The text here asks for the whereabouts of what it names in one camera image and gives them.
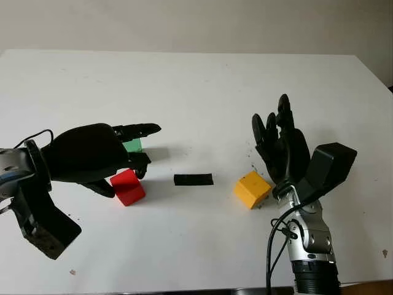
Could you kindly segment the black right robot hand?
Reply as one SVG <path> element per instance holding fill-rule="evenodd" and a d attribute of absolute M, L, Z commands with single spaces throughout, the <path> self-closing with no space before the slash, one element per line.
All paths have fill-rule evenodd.
<path fill-rule="evenodd" d="M 289 97 L 281 95 L 278 112 L 270 113 L 266 122 L 254 114 L 252 130 L 255 148 L 276 188 L 297 184 L 305 176 L 310 153 L 302 131 L 294 125 Z"/>

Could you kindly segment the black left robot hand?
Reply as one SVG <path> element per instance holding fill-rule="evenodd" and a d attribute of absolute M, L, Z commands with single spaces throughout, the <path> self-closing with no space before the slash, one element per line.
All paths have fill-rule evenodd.
<path fill-rule="evenodd" d="M 154 123 L 110 126 L 85 125 L 63 132 L 41 149 L 50 179 L 77 183 L 108 198 L 115 196 L 106 181 L 119 169 L 129 168 L 143 179 L 151 163 L 144 152 L 128 152 L 125 142 L 157 133 Z"/>

